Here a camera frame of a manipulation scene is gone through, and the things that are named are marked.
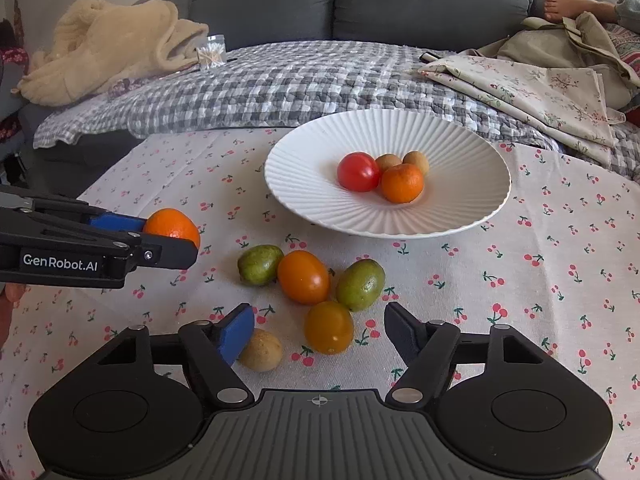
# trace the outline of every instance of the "fluffy beige blanket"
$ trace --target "fluffy beige blanket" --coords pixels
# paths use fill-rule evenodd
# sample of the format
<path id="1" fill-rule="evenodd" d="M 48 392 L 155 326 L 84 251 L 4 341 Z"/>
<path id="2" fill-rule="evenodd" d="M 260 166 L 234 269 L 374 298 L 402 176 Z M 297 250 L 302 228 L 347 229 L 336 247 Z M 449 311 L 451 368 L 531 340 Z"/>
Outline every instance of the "fluffy beige blanket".
<path id="1" fill-rule="evenodd" d="M 175 5 L 163 0 L 76 0 L 56 25 L 51 52 L 33 54 L 18 90 L 33 103 L 60 106 L 122 78 L 176 72 L 197 61 L 196 46 L 208 31 L 179 20 Z"/>

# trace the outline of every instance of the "cherry tomato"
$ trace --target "cherry tomato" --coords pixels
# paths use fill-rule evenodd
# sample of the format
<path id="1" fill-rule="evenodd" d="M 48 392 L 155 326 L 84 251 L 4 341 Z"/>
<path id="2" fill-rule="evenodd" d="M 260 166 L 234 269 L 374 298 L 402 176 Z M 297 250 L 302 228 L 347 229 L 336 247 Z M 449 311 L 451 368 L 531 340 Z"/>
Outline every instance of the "cherry tomato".
<path id="1" fill-rule="evenodd" d="M 338 164 L 338 182 L 349 191 L 371 191 L 379 181 L 380 168 L 367 153 L 350 153 Z"/>
<path id="2" fill-rule="evenodd" d="M 321 354 L 344 352 L 353 341 L 353 319 L 348 309 L 335 301 L 323 301 L 309 309 L 305 338 Z"/>
<path id="3" fill-rule="evenodd" d="M 329 296 L 329 272 L 307 251 L 292 251 L 278 264 L 278 282 L 293 301 L 313 305 Z"/>

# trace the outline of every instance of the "fluted white plate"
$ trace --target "fluted white plate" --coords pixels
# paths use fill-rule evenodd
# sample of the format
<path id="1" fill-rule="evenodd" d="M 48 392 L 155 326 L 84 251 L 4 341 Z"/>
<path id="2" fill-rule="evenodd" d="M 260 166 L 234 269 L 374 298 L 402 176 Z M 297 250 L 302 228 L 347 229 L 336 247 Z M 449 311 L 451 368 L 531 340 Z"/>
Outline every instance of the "fluted white plate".
<path id="1" fill-rule="evenodd" d="M 336 169 L 351 152 L 400 158 L 417 150 L 430 172 L 423 192 L 393 204 L 375 190 L 342 188 Z M 458 124 L 405 110 L 356 110 L 303 124 L 269 154 L 264 176 L 279 202 L 315 224 L 374 238 L 430 238 L 480 224 L 509 197 L 511 177 L 488 142 Z"/>

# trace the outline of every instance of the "screw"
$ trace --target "screw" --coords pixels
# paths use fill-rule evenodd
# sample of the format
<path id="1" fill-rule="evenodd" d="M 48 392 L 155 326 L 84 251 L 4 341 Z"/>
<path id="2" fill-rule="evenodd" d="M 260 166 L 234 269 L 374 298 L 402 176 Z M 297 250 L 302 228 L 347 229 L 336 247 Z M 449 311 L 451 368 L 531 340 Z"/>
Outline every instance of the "screw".
<path id="1" fill-rule="evenodd" d="M 398 388 L 391 396 L 394 400 L 403 404 L 415 404 L 422 400 L 422 392 L 415 388 Z"/>
<path id="2" fill-rule="evenodd" d="M 218 400 L 225 404 L 237 404 L 246 400 L 249 394 L 242 388 L 225 388 L 218 392 Z"/>

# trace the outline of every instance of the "cherry print tablecloth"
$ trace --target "cherry print tablecloth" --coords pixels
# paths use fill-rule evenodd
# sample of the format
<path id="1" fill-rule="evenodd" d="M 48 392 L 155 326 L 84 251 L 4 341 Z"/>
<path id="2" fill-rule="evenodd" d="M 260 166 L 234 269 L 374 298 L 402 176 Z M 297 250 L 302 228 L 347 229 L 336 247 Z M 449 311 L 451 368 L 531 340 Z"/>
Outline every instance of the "cherry print tablecloth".
<path id="1" fill-rule="evenodd" d="M 0 361 L 0 453 L 12 477 L 42 470 L 26 431 L 36 398 L 130 324 L 174 332 L 195 319 L 218 320 L 246 301 L 256 325 L 286 351 L 266 374 L 235 365 L 256 394 L 270 386 L 374 387 L 384 395 L 404 371 L 383 329 L 384 304 L 398 300 L 422 320 L 445 319 L 468 332 L 487 332 L 497 321 L 521 330 L 609 403 L 614 433 L 601 474 L 640 478 L 635 183 L 565 155 L 500 144 L 513 191 L 491 221 L 431 240 L 353 237 L 297 218 L 270 195 L 262 165 L 286 132 L 152 136 L 87 191 L 89 202 L 124 214 L 180 208 L 200 227 L 200 256 L 188 271 L 139 269 L 123 290 L 33 287 L 26 294 Z M 336 276 L 360 258 L 382 264 L 385 290 L 353 316 L 356 335 L 345 353 L 313 353 L 301 329 L 306 307 L 287 301 L 277 285 L 239 285 L 236 259 L 257 244 L 309 250 Z M 459 368 L 454 380 L 477 371 Z M 179 369 L 159 372 L 184 379 Z"/>

